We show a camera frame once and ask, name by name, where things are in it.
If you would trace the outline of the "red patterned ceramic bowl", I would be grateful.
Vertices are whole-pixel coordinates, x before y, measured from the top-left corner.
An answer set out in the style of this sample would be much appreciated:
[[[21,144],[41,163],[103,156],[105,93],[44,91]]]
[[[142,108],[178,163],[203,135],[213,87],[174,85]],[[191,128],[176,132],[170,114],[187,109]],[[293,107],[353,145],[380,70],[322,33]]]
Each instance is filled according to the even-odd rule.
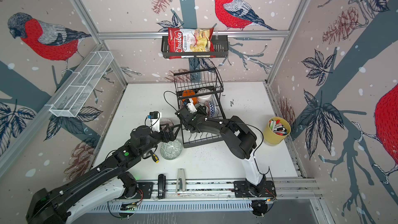
[[[205,103],[205,106],[207,108],[207,116],[208,118],[214,118],[217,112],[217,108],[215,104],[212,101],[207,101]]]

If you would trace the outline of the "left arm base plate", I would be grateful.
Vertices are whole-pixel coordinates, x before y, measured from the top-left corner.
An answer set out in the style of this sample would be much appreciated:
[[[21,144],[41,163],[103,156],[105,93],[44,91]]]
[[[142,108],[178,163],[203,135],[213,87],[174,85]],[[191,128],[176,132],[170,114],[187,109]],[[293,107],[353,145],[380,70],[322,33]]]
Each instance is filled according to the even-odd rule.
[[[153,182],[139,181],[135,187],[124,188],[123,194],[115,200],[146,200],[150,199],[153,191]]]

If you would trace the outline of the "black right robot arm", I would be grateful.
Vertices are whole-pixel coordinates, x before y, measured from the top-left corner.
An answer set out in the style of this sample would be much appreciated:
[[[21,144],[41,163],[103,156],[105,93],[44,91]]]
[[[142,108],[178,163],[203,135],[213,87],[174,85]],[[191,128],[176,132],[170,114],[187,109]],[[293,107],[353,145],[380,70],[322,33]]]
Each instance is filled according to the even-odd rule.
[[[175,112],[182,125],[191,133],[211,133],[224,140],[230,152],[242,161],[246,181],[259,186],[264,175],[255,161],[257,136],[252,129],[237,117],[230,119],[209,118],[202,107],[183,106]]]

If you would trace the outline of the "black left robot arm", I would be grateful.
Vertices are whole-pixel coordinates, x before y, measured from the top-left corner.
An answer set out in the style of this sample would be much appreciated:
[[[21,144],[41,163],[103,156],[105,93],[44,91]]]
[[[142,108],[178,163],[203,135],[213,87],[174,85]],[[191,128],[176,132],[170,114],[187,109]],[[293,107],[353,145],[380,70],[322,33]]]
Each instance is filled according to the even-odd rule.
[[[27,223],[65,224],[72,218],[72,207],[78,201],[87,198],[92,203],[100,203],[98,197],[105,191],[108,181],[113,185],[111,191],[116,193],[115,198],[143,199],[142,190],[128,170],[159,143],[174,141],[180,129],[179,124],[162,124],[159,131],[152,131],[146,125],[135,128],[124,145],[111,151],[102,163],[86,174],[51,191],[45,188],[37,191],[26,214]]]

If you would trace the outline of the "orange plastic bowl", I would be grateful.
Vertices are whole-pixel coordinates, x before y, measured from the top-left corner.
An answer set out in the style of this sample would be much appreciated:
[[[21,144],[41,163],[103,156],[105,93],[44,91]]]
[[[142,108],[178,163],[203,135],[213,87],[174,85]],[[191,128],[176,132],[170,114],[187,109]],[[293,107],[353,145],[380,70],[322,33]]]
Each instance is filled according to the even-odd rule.
[[[192,99],[194,105],[196,105],[198,103],[198,99],[196,97],[196,94],[195,94],[194,90],[185,90],[185,91],[183,91],[182,96],[183,97],[189,97],[189,99]]]

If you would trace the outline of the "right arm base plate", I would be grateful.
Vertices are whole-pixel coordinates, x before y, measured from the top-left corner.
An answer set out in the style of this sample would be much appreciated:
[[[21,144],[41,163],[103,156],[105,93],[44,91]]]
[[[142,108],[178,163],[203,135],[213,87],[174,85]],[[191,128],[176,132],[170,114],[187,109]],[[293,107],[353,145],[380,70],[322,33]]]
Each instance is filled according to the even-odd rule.
[[[276,198],[275,184],[271,180],[255,186],[246,180],[234,181],[232,192],[236,198]]]

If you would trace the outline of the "white ceramic bowl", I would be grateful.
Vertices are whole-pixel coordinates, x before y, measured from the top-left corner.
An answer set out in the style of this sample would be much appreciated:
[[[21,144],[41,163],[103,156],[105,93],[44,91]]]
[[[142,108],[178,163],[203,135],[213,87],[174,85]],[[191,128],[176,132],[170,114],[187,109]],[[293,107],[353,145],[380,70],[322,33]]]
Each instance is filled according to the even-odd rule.
[[[212,96],[211,96],[211,90],[209,89],[201,89],[198,91],[198,102],[199,103],[203,103],[205,104],[206,102],[209,102],[212,100]]]

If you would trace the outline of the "green patterned ceramic bowl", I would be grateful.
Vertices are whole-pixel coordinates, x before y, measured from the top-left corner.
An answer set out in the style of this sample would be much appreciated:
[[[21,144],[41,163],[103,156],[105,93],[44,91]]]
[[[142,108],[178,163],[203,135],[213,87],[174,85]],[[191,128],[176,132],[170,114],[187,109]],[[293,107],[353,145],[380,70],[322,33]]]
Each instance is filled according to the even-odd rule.
[[[183,145],[179,140],[163,143],[161,146],[161,156],[166,160],[174,160],[178,158],[183,150]]]

